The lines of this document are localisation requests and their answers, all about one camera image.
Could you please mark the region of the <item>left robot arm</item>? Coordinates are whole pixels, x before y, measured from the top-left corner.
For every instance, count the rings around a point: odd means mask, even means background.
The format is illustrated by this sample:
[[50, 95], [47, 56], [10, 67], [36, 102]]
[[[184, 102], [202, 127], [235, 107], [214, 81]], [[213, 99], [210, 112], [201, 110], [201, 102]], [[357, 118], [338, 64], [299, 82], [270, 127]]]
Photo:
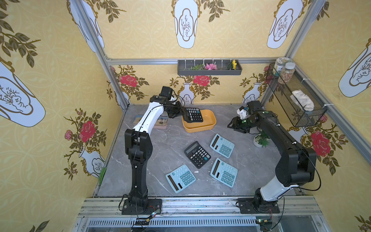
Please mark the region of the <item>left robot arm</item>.
[[172, 94], [169, 97], [154, 95], [141, 120], [125, 131], [125, 153], [132, 168], [132, 185], [128, 194], [130, 204], [146, 208], [148, 205], [148, 188], [146, 184], [146, 167], [153, 151], [150, 134], [158, 118], [167, 112], [178, 115], [181, 103]]

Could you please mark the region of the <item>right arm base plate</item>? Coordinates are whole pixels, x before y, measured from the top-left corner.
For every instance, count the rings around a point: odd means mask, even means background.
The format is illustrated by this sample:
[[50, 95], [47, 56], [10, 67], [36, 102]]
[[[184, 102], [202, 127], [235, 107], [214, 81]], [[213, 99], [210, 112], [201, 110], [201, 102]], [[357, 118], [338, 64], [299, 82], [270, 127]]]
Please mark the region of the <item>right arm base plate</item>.
[[260, 202], [253, 198], [239, 198], [236, 206], [241, 214], [278, 214], [280, 209], [277, 201], [275, 202]]

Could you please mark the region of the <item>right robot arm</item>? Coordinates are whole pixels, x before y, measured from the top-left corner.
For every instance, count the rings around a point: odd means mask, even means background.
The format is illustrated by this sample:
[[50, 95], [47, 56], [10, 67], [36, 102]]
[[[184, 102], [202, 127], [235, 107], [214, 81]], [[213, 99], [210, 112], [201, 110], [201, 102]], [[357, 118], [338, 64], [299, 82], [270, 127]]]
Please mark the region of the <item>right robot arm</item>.
[[244, 120], [234, 117], [227, 127], [241, 133], [248, 133], [254, 127], [261, 129], [273, 141], [281, 155], [275, 167], [274, 178], [256, 190], [256, 205], [274, 203], [290, 189], [299, 188], [314, 180], [316, 152], [295, 140], [272, 111], [255, 110]]

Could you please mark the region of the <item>small black calculator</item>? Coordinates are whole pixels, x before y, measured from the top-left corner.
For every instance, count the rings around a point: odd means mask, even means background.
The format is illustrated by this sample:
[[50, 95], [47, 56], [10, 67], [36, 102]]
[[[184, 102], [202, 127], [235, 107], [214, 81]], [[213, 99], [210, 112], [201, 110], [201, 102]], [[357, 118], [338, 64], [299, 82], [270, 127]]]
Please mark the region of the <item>small black calculator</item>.
[[201, 123], [203, 116], [201, 110], [196, 107], [183, 107], [182, 108], [183, 120], [187, 123]]

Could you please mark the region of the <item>large black calculator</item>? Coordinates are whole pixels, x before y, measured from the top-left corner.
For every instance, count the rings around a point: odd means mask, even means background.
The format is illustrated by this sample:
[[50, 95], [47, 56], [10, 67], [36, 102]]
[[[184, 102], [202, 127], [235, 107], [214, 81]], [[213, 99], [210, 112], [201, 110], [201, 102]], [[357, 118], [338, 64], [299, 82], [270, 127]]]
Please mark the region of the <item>large black calculator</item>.
[[186, 148], [184, 154], [197, 169], [201, 169], [211, 159], [209, 153], [197, 141]]

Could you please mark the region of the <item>light blue calculator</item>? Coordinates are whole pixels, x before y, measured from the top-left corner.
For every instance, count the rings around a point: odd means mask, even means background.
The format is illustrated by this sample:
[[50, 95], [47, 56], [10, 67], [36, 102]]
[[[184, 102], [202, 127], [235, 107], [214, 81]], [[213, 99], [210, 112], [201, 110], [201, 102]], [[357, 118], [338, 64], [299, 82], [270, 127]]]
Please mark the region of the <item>light blue calculator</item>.
[[179, 193], [196, 181], [195, 176], [184, 164], [165, 175], [175, 193]]
[[214, 136], [210, 143], [210, 148], [225, 158], [230, 158], [234, 150], [235, 144], [223, 138], [218, 133]]
[[232, 188], [235, 184], [238, 169], [217, 158], [213, 164], [210, 175], [215, 180]]

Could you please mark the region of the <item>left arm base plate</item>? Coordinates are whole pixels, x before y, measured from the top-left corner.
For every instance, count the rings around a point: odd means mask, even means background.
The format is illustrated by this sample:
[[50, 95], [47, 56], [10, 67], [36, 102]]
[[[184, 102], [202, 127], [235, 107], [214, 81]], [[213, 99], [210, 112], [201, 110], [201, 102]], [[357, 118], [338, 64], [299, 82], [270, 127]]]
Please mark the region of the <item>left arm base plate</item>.
[[140, 205], [134, 201], [125, 200], [121, 209], [122, 215], [150, 215], [156, 210], [161, 210], [162, 200], [159, 198], [148, 199], [147, 205]]

